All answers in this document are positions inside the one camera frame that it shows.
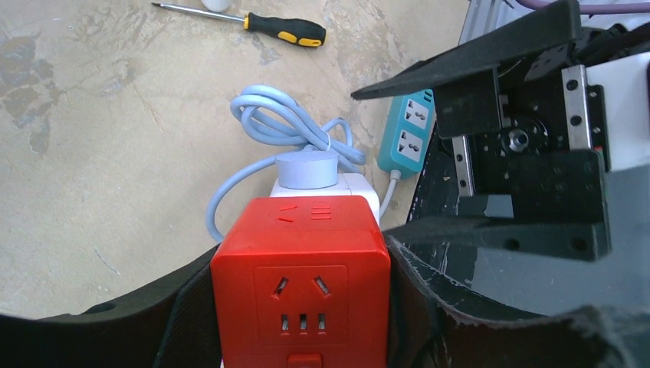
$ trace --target teal power strip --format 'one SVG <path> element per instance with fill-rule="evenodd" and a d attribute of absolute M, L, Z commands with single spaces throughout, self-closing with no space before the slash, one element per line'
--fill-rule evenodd
<path fill-rule="evenodd" d="M 402 179 L 422 171 L 434 115 L 431 90 L 394 97 L 377 157 L 379 168 L 398 170 Z"/>

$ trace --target bolt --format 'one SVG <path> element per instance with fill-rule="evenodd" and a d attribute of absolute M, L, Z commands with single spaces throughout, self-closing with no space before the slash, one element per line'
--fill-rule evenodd
<path fill-rule="evenodd" d="M 575 127 L 579 126 L 580 123 L 582 123 L 582 121 L 583 121 L 583 118 L 579 117 L 577 115 L 575 115 L 574 117 L 571 117 L 571 120 L 570 120 L 571 125 L 573 125 Z"/>
<path fill-rule="evenodd" d="M 569 82 L 566 84 L 567 90 L 575 90 L 577 87 L 578 87 L 578 81 L 575 79 L 569 80 Z"/>

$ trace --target power outlet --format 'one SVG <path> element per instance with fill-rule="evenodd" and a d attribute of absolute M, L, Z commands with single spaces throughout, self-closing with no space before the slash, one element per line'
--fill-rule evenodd
<path fill-rule="evenodd" d="M 402 130 L 399 133 L 397 152 L 417 163 L 422 158 L 423 143 L 424 141 L 415 134 Z"/>
<path fill-rule="evenodd" d="M 363 197 L 252 199 L 210 262 L 224 365 L 386 368 L 390 269 Z"/>
<path fill-rule="evenodd" d="M 260 267 L 254 272 L 261 342 L 345 343 L 345 266 Z"/>
<path fill-rule="evenodd" d="M 434 124 L 432 90 L 392 99 L 377 164 L 390 173 L 398 170 L 402 179 L 419 173 L 424 166 Z"/>
<path fill-rule="evenodd" d="M 406 102 L 404 119 L 420 129 L 425 129 L 428 121 L 428 109 L 409 98 Z"/>

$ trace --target yellow screwdriver handle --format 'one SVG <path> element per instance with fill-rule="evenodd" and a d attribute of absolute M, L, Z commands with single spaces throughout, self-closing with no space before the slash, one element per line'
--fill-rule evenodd
<path fill-rule="evenodd" d="M 244 29 L 261 32 L 306 48 L 317 48 L 323 45 L 327 36 L 325 28 L 312 21 L 261 17 L 253 13 L 248 13 L 244 18 Z"/>

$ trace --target stained floor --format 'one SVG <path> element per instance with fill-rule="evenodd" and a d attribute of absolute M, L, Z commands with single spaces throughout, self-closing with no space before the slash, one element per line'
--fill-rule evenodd
<path fill-rule="evenodd" d="M 201 6 L 199 0 L 177 0 Z M 350 121 L 363 171 L 376 165 L 389 100 L 350 92 L 458 42 L 459 0 L 237 0 L 243 15 L 325 25 L 318 50 L 139 0 L 0 2 L 0 313 L 80 313 L 213 246 L 212 192 L 280 150 L 253 142 L 228 109 L 250 84 L 280 88 L 321 123 Z M 266 196 L 267 169 L 218 213 L 227 229 Z M 400 183 L 382 226 L 405 220 L 415 179 Z"/>

